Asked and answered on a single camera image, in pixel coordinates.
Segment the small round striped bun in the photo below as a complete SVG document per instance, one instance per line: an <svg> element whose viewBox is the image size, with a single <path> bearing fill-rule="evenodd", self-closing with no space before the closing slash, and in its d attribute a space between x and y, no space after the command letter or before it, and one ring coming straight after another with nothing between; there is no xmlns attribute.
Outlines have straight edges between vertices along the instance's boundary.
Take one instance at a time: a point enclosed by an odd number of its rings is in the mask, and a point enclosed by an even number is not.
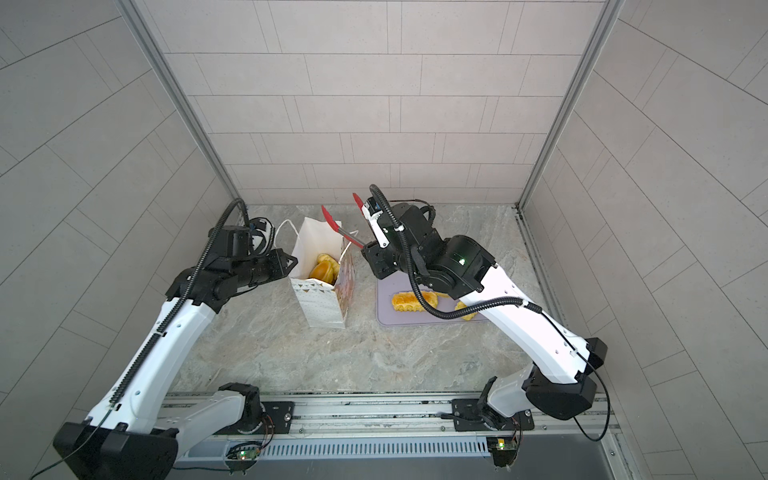
<svg viewBox="0 0 768 480"><path fill-rule="evenodd" d="M327 268L328 268L328 265L325 262L317 263L316 266L311 271L311 273L309 274L309 279L318 280L323 283L326 283L326 280L331 280L332 273L331 272L326 273Z"/></svg>

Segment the long ridged spiral bread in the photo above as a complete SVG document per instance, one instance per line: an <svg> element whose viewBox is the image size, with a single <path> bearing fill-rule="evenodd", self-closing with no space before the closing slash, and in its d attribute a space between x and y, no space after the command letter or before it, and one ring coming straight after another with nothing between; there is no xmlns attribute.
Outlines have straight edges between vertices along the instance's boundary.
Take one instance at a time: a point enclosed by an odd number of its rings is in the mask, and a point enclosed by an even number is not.
<svg viewBox="0 0 768 480"><path fill-rule="evenodd" d="M328 268L326 269L326 273L331 272L332 278L331 280L326 280L326 283L334 283L336 279L338 278L339 272L340 272L340 264L336 259L334 259L329 254L320 254L317 257L318 263L325 262L328 265Z"/></svg>

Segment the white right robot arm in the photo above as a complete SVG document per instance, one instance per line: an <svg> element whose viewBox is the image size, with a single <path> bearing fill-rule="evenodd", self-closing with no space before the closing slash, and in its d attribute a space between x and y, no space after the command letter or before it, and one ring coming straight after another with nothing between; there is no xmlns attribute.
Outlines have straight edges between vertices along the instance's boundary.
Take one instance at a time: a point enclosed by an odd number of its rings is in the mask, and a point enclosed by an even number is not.
<svg viewBox="0 0 768 480"><path fill-rule="evenodd" d="M597 372L607 354L602 340L585 339L554 320L476 240L442 237L433 206L391 205L376 196L357 205L375 236L361 253L377 279L404 273L417 305L428 314L453 320L478 313L530 357L530 366L486 383L473 420L502 430L516 426L532 408L558 420L591 409L603 383Z"/></svg>

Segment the white cartoon paper bag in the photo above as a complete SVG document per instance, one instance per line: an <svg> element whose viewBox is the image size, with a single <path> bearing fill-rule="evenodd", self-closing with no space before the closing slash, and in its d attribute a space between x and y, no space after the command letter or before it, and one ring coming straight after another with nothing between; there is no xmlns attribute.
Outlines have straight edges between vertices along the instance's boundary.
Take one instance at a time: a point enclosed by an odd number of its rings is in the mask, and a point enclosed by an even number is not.
<svg viewBox="0 0 768 480"><path fill-rule="evenodd" d="M344 240L325 221L309 217L304 218L299 229L290 220L284 220L276 228L276 240L281 238L282 232L293 233L295 243L291 255L298 264L289 274L289 279L308 325L344 329L355 289L353 244ZM330 257L339 265L329 282L311 276L321 262L321 256Z"/></svg>

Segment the red kitchen tongs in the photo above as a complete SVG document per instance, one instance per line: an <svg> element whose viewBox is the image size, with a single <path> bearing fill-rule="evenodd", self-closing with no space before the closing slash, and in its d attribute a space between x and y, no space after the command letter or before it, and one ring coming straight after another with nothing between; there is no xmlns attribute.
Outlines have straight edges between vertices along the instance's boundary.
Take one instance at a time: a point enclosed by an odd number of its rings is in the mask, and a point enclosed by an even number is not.
<svg viewBox="0 0 768 480"><path fill-rule="evenodd" d="M346 203L340 205L322 205L321 213L329 227L353 246L362 249L370 241L365 231L361 230L365 225L362 223L364 218L356 194L352 194Z"/></svg>

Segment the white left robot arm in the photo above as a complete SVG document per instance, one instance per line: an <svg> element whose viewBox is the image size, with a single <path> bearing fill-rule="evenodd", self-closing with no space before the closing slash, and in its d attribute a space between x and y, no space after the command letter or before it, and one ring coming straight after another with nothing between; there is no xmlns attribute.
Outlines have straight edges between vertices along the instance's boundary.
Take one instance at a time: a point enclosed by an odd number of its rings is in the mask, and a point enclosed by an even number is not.
<svg viewBox="0 0 768 480"><path fill-rule="evenodd" d="M288 276L295 257L274 245L263 217L214 227L198 263L166 292L151 332L108 393L78 423L64 423L53 447L79 479L164 479L176 460L222 429L270 434L257 387L230 382L186 413L159 418L170 385L226 303Z"/></svg>

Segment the lilac plastic tray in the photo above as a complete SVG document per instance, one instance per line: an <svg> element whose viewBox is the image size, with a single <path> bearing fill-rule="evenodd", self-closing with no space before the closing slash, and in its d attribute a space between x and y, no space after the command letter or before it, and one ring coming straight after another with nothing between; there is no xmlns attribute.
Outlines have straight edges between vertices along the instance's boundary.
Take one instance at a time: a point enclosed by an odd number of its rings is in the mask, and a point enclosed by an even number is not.
<svg viewBox="0 0 768 480"><path fill-rule="evenodd" d="M425 311L401 312L396 311L392 304L395 294L410 292L408 277L403 272L395 272L386 279L377 281L376 314L380 324L388 327L404 327L427 324L465 324L461 318L443 320Z"/></svg>

